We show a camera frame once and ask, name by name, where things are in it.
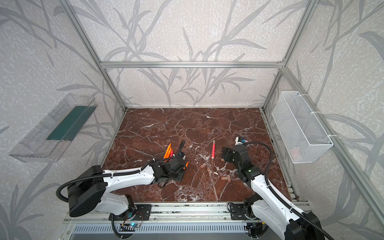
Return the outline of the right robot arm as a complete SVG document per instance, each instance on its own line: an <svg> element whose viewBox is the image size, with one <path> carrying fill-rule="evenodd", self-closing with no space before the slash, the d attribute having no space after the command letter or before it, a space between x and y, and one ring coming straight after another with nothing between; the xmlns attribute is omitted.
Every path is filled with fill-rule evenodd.
<svg viewBox="0 0 384 240"><path fill-rule="evenodd" d="M332 236L322 228L314 213L297 207L272 184L268 175L273 151L265 143L257 144L270 154L265 171L252 164L247 150L250 143L240 141L222 149L222 159L236 167L239 179L255 193L244 201L246 217L261 220L282 240L331 240Z"/></svg>

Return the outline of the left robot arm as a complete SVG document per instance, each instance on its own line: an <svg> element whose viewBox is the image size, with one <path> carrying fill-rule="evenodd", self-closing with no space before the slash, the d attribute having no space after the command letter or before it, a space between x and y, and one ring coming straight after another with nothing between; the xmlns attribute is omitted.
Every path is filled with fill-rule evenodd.
<svg viewBox="0 0 384 240"><path fill-rule="evenodd" d="M78 178L58 187L56 196L68 203L72 218L96 211L127 220L138 210L130 196L117 195L117 190L147 185L163 188L170 181L180 182L187 167L184 153L166 160L152 160L133 169L102 170L99 165L92 166Z"/></svg>

